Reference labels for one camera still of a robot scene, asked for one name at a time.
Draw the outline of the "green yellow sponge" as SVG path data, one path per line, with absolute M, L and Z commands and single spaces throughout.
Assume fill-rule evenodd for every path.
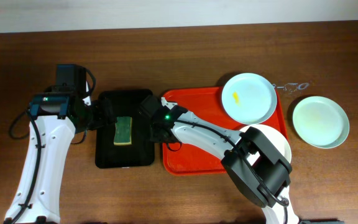
M 128 146 L 132 144 L 132 118 L 130 116 L 117 117 L 115 129 L 115 146 Z

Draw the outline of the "pale green plate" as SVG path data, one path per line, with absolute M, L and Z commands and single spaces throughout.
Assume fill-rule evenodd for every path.
M 350 133 L 346 112 L 335 101 L 322 96 L 309 96 L 297 103 L 292 123 L 304 142 L 321 149 L 338 147 Z

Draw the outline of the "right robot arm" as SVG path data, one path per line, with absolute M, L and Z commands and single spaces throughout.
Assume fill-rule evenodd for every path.
M 285 150 L 273 145 L 259 128 L 225 129 L 178 105 L 163 105 L 153 95 L 139 106 L 150 124 L 150 140 L 189 144 L 220 159 L 240 193 L 260 207 L 267 223 L 299 223 L 290 197 L 292 167 Z

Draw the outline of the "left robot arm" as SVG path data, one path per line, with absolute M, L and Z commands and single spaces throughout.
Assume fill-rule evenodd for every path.
M 108 100 L 90 100 L 95 87 L 89 69 L 60 64 L 55 84 L 30 101 L 23 112 L 30 120 L 27 155 L 5 223 L 60 222 L 60 188 L 73 138 L 117 122 Z

